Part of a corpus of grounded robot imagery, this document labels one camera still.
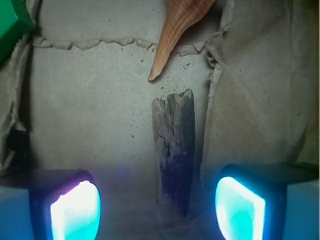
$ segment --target green plastic corner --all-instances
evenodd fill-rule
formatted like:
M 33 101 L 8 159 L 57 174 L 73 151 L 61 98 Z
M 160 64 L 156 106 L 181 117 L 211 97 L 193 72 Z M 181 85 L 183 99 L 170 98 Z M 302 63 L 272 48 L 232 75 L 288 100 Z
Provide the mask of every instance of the green plastic corner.
M 0 63 L 35 25 L 22 0 L 0 0 Z

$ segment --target driftwood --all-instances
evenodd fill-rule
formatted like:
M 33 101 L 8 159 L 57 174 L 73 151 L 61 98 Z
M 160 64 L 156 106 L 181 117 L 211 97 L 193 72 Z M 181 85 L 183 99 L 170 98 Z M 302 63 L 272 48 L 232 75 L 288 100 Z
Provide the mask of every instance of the driftwood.
M 188 213 L 196 148 L 194 96 L 190 89 L 152 102 L 153 136 L 158 152 L 161 205 Z

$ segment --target seashell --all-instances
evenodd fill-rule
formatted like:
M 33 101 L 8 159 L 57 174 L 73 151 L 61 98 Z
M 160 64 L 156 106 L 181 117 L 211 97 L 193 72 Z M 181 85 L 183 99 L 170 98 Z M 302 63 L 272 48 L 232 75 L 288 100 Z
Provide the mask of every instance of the seashell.
M 158 42 L 153 65 L 148 77 L 153 81 L 166 65 L 170 53 L 181 35 L 199 22 L 209 11 L 215 0 L 167 0 L 165 20 Z

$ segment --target crumpled paper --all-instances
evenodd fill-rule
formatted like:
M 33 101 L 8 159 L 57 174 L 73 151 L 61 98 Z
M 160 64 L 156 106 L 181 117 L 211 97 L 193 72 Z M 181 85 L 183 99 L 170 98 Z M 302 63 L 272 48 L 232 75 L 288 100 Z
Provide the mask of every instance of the crumpled paper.
M 34 21 L 39 0 L 27 0 L 26 8 Z M 0 64 L 0 170 L 10 164 L 13 152 L 6 149 L 6 138 L 12 127 L 23 130 L 19 121 L 21 87 L 25 75 L 30 44 L 28 34 L 16 44 L 10 58 Z
M 232 14 L 206 44 L 208 191 L 227 164 L 319 164 L 319 2 L 238 0 Z

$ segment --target brown paper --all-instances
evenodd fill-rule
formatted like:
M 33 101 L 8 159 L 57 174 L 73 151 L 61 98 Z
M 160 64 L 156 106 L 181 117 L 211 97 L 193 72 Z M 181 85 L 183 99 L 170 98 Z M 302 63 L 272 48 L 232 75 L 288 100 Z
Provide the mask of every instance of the brown paper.
M 227 164 L 297 161 L 311 119 L 318 138 L 305 142 L 318 154 L 301 154 L 319 163 L 318 4 L 236 1 L 229 31 L 207 44 L 215 67 L 201 166 L 208 190 Z

